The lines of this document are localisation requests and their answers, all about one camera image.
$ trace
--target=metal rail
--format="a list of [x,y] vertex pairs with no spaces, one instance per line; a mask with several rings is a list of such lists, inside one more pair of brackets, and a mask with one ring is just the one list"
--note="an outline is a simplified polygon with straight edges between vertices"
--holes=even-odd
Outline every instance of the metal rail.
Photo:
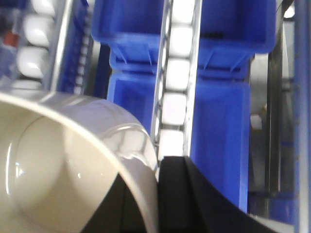
[[[200,37],[200,26],[201,26],[201,11],[202,11],[202,0],[196,0],[194,9],[187,9],[185,11],[193,11],[193,18],[191,27],[193,30],[191,52],[187,57],[182,57],[190,62],[189,80],[186,90],[178,91],[166,88],[167,79],[167,67],[169,58],[179,58],[178,56],[170,55],[170,41],[171,41],[171,29],[172,15],[173,15],[173,4],[174,0],[166,0],[164,2],[164,11],[162,18],[162,28],[160,37],[160,50],[157,65],[156,75],[156,86],[155,86],[155,97],[154,97],[154,108],[153,108],[153,119],[151,126],[151,139],[154,144],[156,153],[158,155],[161,147],[161,130],[175,130],[182,132],[183,134],[183,148],[182,154],[175,156],[190,156],[191,149],[191,133],[192,133],[192,121],[193,121],[193,110],[194,110],[194,98],[195,98],[195,84],[197,76],[197,60],[199,50],[199,37]],[[167,93],[177,93],[186,96],[186,108],[185,108],[185,120],[183,124],[165,124],[162,121],[163,115],[163,99]]]

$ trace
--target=blue plastic crate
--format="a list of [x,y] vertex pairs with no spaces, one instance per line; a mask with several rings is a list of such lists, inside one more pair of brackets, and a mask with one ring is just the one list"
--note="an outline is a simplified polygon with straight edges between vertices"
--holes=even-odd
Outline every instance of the blue plastic crate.
[[[163,0],[97,0],[92,35],[108,44],[112,68],[154,72]],[[275,44],[276,1],[205,0],[198,68],[209,77],[243,79],[255,53]]]
[[[114,73],[108,100],[131,112],[150,132],[155,75]],[[246,212],[249,86],[198,80],[191,157],[232,203]]]
[[150,133],[154,92],[154,75],[114,73],[111,75],[107,100],[132,113]]

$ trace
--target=blue container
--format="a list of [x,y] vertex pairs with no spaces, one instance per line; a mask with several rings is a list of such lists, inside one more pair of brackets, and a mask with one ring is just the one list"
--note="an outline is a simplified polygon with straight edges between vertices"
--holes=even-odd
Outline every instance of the blue container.
[[[156,77],[114,73],[108,100],[131,112],[150,132]],[[249,86],[198,80],[191,157],[232,203],[246,212]]]
[[250,93],[246,83],[197,82],[191,158],[209,181],[247,211]]
[[[111,47],[112,68],[154,73],[162,14],[163,0],[96,1],[92,35]],[[275,15],[274,0],[203,1],[200,72],[243,79],[249,59],[272,50]]]
[[114,73],[111,75],[107,100],[132,113],[150,133],[155,92],[154,75]]

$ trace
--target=red object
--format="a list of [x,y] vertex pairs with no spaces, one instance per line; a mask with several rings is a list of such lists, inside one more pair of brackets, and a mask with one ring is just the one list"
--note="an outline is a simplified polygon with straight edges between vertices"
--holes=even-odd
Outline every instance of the red object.
[[14,34],[12,32],[7,32],[4,36],[3,43],[5,45],[17,47],[18,46],[18,41],[19,41],[19,35]]

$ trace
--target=metal frame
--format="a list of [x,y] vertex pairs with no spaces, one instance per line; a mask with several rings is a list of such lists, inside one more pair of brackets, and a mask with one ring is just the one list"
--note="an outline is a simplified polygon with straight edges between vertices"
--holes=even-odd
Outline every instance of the metal frame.
[[295,232],[311,230],[311,2],[295,1]]

